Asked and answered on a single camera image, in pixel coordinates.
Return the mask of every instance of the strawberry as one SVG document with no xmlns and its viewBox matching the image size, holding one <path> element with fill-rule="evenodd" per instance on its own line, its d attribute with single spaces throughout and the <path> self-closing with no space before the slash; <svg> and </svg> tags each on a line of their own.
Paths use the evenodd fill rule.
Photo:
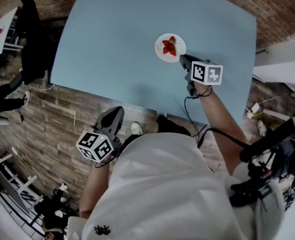
<svg viewBox="0 0 295 240">
<path fill-rule="evenodd" d="M 176 56 L 177 55 L 177 51 L 176 50 L 170 50 L 169 53 L 172 54 L 173 56 Z"/>
<path fill-rule="evenodd" d="M 176 40 L 176 38 L 174 36 L 171 36 L 169 41 L 170 41 L 171 44 L 175 44 L 177 40 Z"/>
<path fill-rule="evenodd" d="M 165 45 L 165 46 L 168 46 L 170 44 L 170 41 L 168 40 L 163 40 L 162 43 Z"/>
<path fill-rule="evenodd" d="M 163 47 L 163 54 L 167 54 L 169 52 L 169 49 L 167 47 Z"/>
<path fill-rule="evenodd" d="M 171 51 L 171 50 L 175 50 L 176 49 L 176 46 L 171 43 L 171 44 L 168 45 L 167 48 Z"/>
</svg>

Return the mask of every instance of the table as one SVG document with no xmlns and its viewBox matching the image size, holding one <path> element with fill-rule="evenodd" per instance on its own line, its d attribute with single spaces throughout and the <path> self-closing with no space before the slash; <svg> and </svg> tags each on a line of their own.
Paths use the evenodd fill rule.
<svg viewBox="0 0 295 240">
<path fill-rule="evenodd" d="M 226 0 L 76 0 L 64 27 L 51 82 L 187 118 L 186 72 L 155 53 L 164 33 L 181 36 L 187 54 L 222 64 L 214 90 L 240 124 L 256 52 L 256 19 Z M 193 120 L 207 123 L 198 100 Z"/>
<path fill-rule="evenodd" d="M 0 34 L 0 54 L 2 54 L 3 50 L 19 52 L 23 48 L 23 46 L 17 45 L 16 43 L 14 44 L 6 42 L 11 23 L 15 17 L 17 10 L 18 8 L 16 7 L 5 14 L 2 18 L 0 18 L 0 29 L 3 29 L 2 33 Z"/>
</svg>

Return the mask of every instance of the black embroidered logo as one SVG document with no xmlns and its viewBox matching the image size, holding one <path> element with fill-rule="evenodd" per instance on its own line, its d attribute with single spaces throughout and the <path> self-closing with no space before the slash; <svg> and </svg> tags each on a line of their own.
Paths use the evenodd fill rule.
<svg viewBox="0 0 295 240">
<path fill-rule="evenodd" d="M 101 235 L 108 235 L 108 234 L 110 234 L 111 233 L 111 230 L 109 230 L 109 227 L 108 226 L 106 226 L 106 225 L 104 225 L 104 227 L 101 227 L 101 226 L 95 226 L 94 227 L 94 230 L 95 230 L 95 233 L 97 234 L 97 235 L 99 235 L 99 236 L 101 236 Z"/>
</svg>

